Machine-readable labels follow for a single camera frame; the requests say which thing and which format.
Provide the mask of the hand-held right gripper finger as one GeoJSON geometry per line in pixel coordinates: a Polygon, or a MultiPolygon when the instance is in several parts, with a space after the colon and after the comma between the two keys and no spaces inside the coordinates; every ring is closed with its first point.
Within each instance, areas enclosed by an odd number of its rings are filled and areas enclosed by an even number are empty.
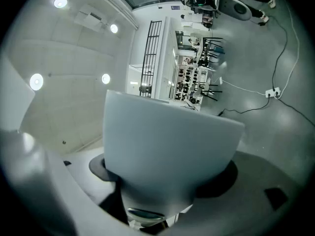
{"type": "Polygon", "coordinates": [[[116,91],[104,105],[105,167],[121,181],[130,217],[170,217],[225,170],[245,125],[116,91]]]}

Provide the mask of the white storage rack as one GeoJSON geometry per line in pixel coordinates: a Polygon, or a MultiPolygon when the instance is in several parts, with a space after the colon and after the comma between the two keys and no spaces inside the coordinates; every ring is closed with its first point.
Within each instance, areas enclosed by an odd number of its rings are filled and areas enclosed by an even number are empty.
{"type": "Polygon", "coordinates": [[[172,86],[172,100],[184,103],[191,100],[192,104],[201,106],[203,96],[194,95],[199,87],[204,86],[208,71],[198,67],[192,57],[177,56],[175,60],[175,84],[172,86]]]}

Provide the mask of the black chair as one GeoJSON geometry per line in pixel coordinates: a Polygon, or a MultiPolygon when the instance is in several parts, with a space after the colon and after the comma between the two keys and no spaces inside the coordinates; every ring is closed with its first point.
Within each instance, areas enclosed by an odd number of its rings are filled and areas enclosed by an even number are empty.
{"type": "Polygon", "coordinates": [[[218,64],[225,55],[225,40],[221,37],[203,37],[196,57],[198,65],[218,64]]]}
{"type": "Polygon", "coordinates": [[[210,86],[217,87],[217,85],[212,85],[207,82],[199,82],[197,84],[193,84],[193,87],[190,89],[189,99],[194,98],[195,102],[197,102],[197,99],[199,97],[207,97],[214,101],[217,101],[217,99],[215,99],[215,93],[222,93],[222,91],[211,89],[210,86]]]}

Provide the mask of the black metal grid partition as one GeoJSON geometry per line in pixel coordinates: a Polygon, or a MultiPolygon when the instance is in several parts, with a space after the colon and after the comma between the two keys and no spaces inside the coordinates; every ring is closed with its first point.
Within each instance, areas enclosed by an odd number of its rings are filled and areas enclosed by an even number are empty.
{"type": "Polygon", "coordinates": [[[162,21],[151,21],[143,57],[139,95],[151,98],[162,21]]]}

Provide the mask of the white power strip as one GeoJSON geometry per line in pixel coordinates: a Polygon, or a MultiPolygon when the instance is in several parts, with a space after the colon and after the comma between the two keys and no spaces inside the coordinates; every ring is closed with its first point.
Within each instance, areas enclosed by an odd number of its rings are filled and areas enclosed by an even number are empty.
{"type": "Polygon", "coordinates": [[[279,87],[277,88],[272,88],[272,89],[269,89],[265,92],[265,97],[266,98],[278,98],[280,97],[281,95],[281,90],[279,87]]]}

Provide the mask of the white ceiling air conditioner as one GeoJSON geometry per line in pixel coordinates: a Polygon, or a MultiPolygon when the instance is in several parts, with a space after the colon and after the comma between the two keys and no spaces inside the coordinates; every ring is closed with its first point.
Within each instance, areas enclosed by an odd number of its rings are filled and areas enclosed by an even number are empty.
{"type": "Polygon", "coordinates": [[[108,23],[108,20],[103,13],[85,4],[79,9],[74,22],[93,31],[100,32],[100,29],[108,23]]]}

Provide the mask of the grey oval board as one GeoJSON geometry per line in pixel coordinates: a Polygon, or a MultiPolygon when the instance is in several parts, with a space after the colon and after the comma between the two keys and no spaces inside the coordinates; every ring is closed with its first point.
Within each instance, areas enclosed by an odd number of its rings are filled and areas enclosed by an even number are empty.
{"type": "Polygon", "coordinates": [[[249,7],[240,0],[218,0],[218,12],[240,21],[248,21],[252,17],[249,7]]]}

